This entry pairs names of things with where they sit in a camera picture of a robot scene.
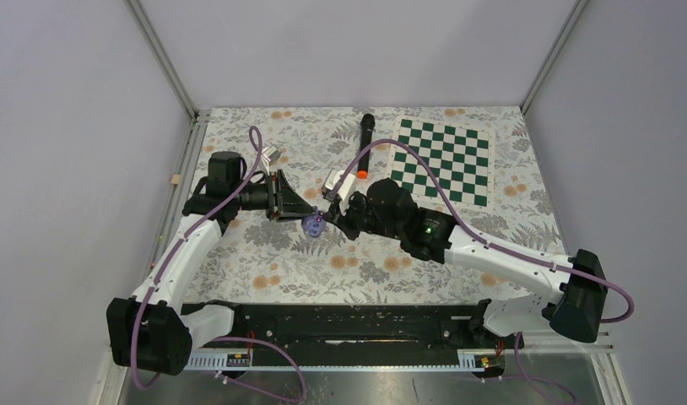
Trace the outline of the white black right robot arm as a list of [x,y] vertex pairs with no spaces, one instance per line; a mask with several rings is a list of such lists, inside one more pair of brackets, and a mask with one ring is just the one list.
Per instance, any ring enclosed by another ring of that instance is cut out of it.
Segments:
[[331,182],[322,192],[331,203],[325,220],[351,240],[362,233],[395,239],[421,261],[476,269],[525,288],[529,294],[518,299],[478,303],[469,326],[478,346],[546,329],[580,343],[596,342],[609,289],[595,253],[554,255],[464,229],[450,214],[419,207],[390,179],[373,183],[366,194],[347,187],[336,192]]

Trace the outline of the silver computer mouse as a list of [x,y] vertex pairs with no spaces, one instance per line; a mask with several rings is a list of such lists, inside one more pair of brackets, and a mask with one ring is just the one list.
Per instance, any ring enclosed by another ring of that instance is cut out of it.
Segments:
[[301,220],[301,228],[306,235],[312,238],[318,238],[327,230],[327,223],[326,221],[323,224],[316,223],[314,215],[312,215]]

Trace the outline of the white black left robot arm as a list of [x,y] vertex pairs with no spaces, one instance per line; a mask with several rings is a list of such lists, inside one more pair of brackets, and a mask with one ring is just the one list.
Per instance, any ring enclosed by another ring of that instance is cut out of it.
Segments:
[[191,352],[215,338],[229,347],[245,341],[248,326],[227,305],[182,312],[197,270],[241,210],[262,211],[277,222],[299,221],[309,236],[325,230],[322,216],[294,191],[283,171],[252,183],[242,173],[245,168],[237,152],[213,154],[164,255],[131,297],[109,304],[106,320],[116,365],[178,375]]

